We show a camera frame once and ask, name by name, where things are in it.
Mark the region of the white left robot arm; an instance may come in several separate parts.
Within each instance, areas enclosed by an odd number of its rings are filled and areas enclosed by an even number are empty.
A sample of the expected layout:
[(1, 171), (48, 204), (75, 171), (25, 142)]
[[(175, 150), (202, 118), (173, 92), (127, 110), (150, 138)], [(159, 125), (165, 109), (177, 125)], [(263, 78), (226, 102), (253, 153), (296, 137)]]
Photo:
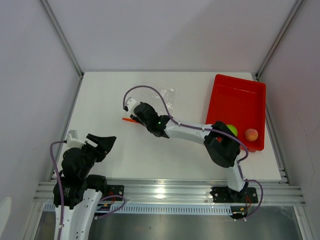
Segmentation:
[(115, 195), (103, 175), (90, 174), (96, 163), (102, 162), (112, 150), (116, 136), (99, 137), (92, 134), (82, 141), (72, 131), (62, 144), (67, 150), (62, 155), (61, 170), (56, 160), (52, 163), (57, 174), (53, 188), (56, 240), (86, 240), (101, 201), (115, 203), (122, 195)]

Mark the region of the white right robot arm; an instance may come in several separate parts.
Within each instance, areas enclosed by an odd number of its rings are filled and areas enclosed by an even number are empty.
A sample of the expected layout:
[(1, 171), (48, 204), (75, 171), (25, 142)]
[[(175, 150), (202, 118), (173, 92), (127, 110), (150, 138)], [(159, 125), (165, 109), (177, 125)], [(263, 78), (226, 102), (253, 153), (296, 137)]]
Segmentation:
[(249, 184), (240, 169), (241, 143), (223, 122), (192, 125), (175, 120), (170, 115), (158, 115), (148, 103), (137, 102), (132, 98), (124, 104), (124, 110), (155, 137), (182, 139), (203, 145), (211, 160), (226, 169), (226, 192), (229, 198), (239, 202), (246, 197)]

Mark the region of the peach fruit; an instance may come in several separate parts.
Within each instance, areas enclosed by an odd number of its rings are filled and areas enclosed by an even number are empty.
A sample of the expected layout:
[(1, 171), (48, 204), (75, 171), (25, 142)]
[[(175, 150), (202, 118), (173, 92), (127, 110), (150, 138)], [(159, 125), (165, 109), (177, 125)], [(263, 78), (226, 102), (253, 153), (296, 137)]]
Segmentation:
[(244, 132), (244, 137), (248, 142), (254, 142), (258, 139), (259, 133), (256, 129), (249, 128)]

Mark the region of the green apple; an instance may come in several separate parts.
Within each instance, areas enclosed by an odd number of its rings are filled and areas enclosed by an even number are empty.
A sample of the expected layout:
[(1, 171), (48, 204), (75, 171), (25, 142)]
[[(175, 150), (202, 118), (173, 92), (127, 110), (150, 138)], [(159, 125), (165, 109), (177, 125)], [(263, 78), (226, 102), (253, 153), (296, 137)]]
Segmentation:
[(237, 128), (232, 125), (232, 124), (227, 124), (226, 125), (228, 127), (228, 129), (237, 137), (238, 136), (238, 130)]

